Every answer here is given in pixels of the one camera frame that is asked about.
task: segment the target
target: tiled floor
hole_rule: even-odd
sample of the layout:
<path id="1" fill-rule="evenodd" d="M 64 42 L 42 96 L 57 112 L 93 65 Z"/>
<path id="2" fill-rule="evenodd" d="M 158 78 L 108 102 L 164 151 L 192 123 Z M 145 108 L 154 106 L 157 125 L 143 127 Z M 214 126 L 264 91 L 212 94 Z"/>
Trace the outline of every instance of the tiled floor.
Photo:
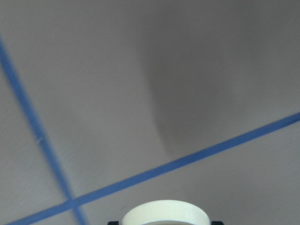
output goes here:
<path id="1" fill-rule="evenodd" d="M 300 112 L 298 8 L 280 1 L 6 1 L 0 30 L 80 197 Z M 6 224 L 66 199 L 2 77 L 0 224 Z M 91 225 L 105 224 L 145 201 L 177 198 L 228 224 L 257 224 L 276 210 L 294 216 L 278 214 L 273 224 L 299 223 L 292 198 L 300 186 L 293 175 L 298 130 L 291 125 L 83 211 Z M 247 217 L 247 210 L 254 212 Z M 72 216 L 66 211 L 37 224 L 76 223 Z"/>

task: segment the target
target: gray floor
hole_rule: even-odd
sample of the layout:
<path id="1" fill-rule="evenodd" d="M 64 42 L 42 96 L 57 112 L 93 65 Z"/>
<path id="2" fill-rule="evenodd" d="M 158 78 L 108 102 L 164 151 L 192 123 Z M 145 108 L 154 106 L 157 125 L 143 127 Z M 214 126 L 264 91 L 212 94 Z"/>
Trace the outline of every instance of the gray floor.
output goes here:
<path id="1" fill-rule="evenodd" d="M 300 112 L 300 2 L 1 1 L 2 41 L 75 197 Z M 65 201 L 1 74 L 0 224 Z M 299 224 L 299 123 L 82 206 L 178 199 Z M 37 224 L 73 225 L 67 211 Z"/>

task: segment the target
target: blue line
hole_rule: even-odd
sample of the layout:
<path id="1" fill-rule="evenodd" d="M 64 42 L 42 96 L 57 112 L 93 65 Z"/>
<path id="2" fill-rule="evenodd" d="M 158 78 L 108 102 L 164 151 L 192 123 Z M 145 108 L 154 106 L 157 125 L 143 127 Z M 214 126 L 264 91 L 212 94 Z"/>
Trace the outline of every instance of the blue line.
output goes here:
<path id="1" fill-rule="evenodd" d="M 65 202 L 63 204 L 53 206 L 49 209 L 40 211 L 38 213 L 24 217 L 22 219 L 19 219 L 17 221 L 11 222 L 6 225 L 28 225 L 28 224 L 35 223 L 37 221 L 46 219 L 48 217 L 57 215 L 59 213 L 65 212 L 65 211 L 69 210 L 70 208 L 71 208 L 71 205 L 68 202 Z"/>
<path id="2" fill-rule="evenodd" d="M 4 76 L 6 77 L 8 83 L 10 84 L 11 89 L 14 92 L 15 97 L 17 98 L 20 104 L 20 107 L 35 136 L 36 142 L 39 144 L 50 168 L 52 169 L 52 172 L 64 196 L 72 205 L 72 209 L 75 214 L 75 217 L 77 218 L 78 223 L 80 225 L 86 224 L 82 212 L 80 212 L 78 206 L 73 201 L 74 198 L 72 197 L 71 190 L 69 189 L 67 179 L 65 178 L 60 168 L 59 162 L 54 154 L 54 149 L 47 139 L 42 124 L 38 119 L 38 116 L 35 113 L 33 106 L 30 103 L 30 100 L 17 76 L 16 71 L 14 70 L 14 67 L 11 63 L 11 60 L 8 57 L 8 54 L 4 49 L 1 39 L 0 39 L 0 63 L 3 68 Z"/>
<path id="3" fill-rule="evenodd" d="M 281 128 L 287 127 L 295 122 L 300 121 L 300 113 L 288 116 L 286 118 L 283 118 L 281 120 L 278 120 L 276 122 L 273 122 L 271 124 L 268 124 L 266 126 L 263 126 L 261 128 L 252 130 L 250 132 L 247 132 L 245 134 L 242 134 L 240 136 L 234 137 L 232 139 L 229 139 L 225 142 L 216 144 L 214 146 L 211 146 L 209 148 L 200 150 L 196 153 L 193 153 L 191 155 L 179 158 L 175 161 L 172 161 L 170 163 L 161 165 L 159 167 L 156 167 L 154 169 L 148 170 L 146 172 L 140 173 L 138 175 L 132 176 L 130 178 L 127 178 L 125 180 L 119 181 L 117 183 L 114 183 L 112 185 L 109 185 L 107 187 L 101 188 L 99 190 L 93 191 L 91 193 L 82 195 L 78 198 L 75 199 L 77 202 L 77 205 L 83 205 L 89 202 L 92 202 L 96 199 L 105 197 L 107 195 L 111 195 L 113 193 L 116 193 L 118 191 L 121 191 L 123 189 L 126 189 L 128 187 L 131 187 L 133 185 L 142 183 L 144 181 L 147 181 L 149 179 L 155 178 L 159 175 L 162 175 L 164 173 L 170 172 L 172 170 L 181 168 L 185 165 L 191 164 L 193 162 L 199 161 L 201 159 L 204 159 L 206 157 L 215 155 L 217 153 L 220 153 L 222 151 L 228 150 L 230 148 L 233 148 L 237 145 L 249 142 L 253 139 L 256 139 L 258 137 L 264 136 L 266 134 L 269 134 L 271 132 L 274 132 L 276 130 L 279 130 Z M 65 208 L 57 208 L 56 214 L 61 213 L 67 209 Z M 33 214 L 31 216 L 28 216 L 24 219 L 20 219 L 18 221 L 31 221 L 32 222 L 37 222 L 39 220 L 42 220 L 43 218 L 49 216 L 50 212 L 52 212 L 52 208 L 44 210 L 40 213 Z M 18 223 L 15 224 L 14 222 L 7 224 L 7 225 L 25 225 L 27 223 Z"/>

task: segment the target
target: white object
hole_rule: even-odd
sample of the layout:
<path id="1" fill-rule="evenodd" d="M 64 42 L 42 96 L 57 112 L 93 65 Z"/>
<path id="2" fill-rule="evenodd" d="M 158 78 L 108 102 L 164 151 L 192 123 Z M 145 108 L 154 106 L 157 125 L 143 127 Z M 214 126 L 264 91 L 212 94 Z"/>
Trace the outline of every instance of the white object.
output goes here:
<path id="1" fill-rule="evenodd" d="M 129 211 L 122 225 L 210 225 L 206 213 L 187 202 L 159 200 Z"/>

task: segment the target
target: white plastic cap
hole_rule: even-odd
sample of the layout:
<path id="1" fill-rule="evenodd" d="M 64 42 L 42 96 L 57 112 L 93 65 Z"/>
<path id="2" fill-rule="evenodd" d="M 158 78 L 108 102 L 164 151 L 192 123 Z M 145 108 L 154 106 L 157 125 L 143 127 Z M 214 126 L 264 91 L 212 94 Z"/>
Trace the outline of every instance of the white plastic cap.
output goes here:
<path id="1" fill-rule="evenodd" d="M 159 200 L 129 211 L 122 225 L 210 225 L 210 219 L 202 209 L 190 203 Z"/>

